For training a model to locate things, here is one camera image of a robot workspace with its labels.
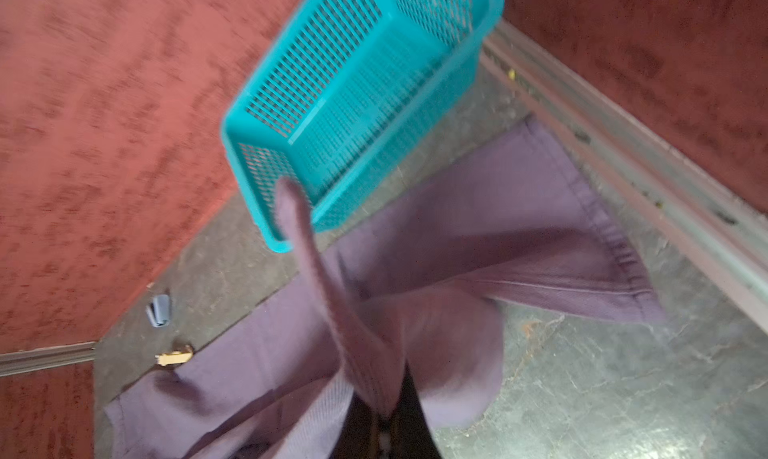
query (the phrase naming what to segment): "white trim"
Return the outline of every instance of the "white trim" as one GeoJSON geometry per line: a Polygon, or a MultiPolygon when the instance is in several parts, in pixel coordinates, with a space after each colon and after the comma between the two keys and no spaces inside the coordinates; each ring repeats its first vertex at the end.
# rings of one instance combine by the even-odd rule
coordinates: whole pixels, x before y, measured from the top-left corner
{"type": "Polygon", "coordinates": [[[483,45],[481,63],[768,332],[766,218],[508,23],[483,45]]]}
{"type": "Polygon", "coordinates": [[[0,354],[0,377],[92,361],[95,342],[0,354]]]}

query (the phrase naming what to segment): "concrete floor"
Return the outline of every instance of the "concrete floor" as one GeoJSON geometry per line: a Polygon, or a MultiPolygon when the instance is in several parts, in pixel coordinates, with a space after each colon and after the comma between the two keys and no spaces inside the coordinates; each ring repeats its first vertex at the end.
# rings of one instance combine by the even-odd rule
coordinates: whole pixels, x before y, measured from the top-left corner
{"type": "MultiPolygon", "coordinates": [[[[484,70],[475,86],[328,245],[476,146],[509,129],[524,106],[484,70]]],[[[638,248],[669,315],[616,325],[505,305],[505,377],[484,417],[436,440],[446,459],[768,457],[768,336],[589,171],[638,248]]],[[[97,346],[95,456],[109,457],[102,407],[176,344],[196,349],[296,273],[274,255],[233,197],[97,346]],[[152,329],[151,297],[169,291],[174,316],[152,329]]]]}

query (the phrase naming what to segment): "gray clothespin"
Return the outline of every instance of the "gray clothespin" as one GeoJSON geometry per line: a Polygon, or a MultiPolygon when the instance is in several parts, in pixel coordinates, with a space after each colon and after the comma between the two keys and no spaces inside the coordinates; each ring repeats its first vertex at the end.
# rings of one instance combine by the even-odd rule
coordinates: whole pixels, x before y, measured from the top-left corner
{"type": "Polygon", "coordinates": [[[168,294],[154,296],[152,302],[147,304],[147,316],[154,328],[161,328],[170,323],[170,297],[168,294]]]}

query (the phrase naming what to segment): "textured red wall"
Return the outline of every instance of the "textured red wall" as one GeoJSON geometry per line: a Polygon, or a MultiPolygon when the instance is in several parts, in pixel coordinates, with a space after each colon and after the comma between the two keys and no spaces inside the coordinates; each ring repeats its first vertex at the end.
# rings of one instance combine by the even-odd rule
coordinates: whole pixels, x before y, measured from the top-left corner
{"type": "Polygon", "coordinates": [[[768,0],[506,0],[504,18],[768,212],[768,0]]]}
{"type": "Polygon", "coordinates": [[[0,0],[0,352],[99,339],[216,212],[299,1],[0,0]]]}
{"type": "Polygon", "coordinates": [[[0,457],[93,456],[91,362],[0,377],[0,457]]]}

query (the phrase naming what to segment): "turquoise plastic basket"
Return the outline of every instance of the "turquoise plastic basket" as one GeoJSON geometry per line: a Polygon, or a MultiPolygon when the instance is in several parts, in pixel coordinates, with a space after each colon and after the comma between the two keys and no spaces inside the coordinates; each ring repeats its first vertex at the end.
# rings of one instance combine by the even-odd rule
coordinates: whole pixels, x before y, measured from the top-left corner
{"type": "Polygon", "coordinates": [[[472,85],[503,0],[305,0],[222,125],[267,245],[280,176],[340,226],[472,85]]]}

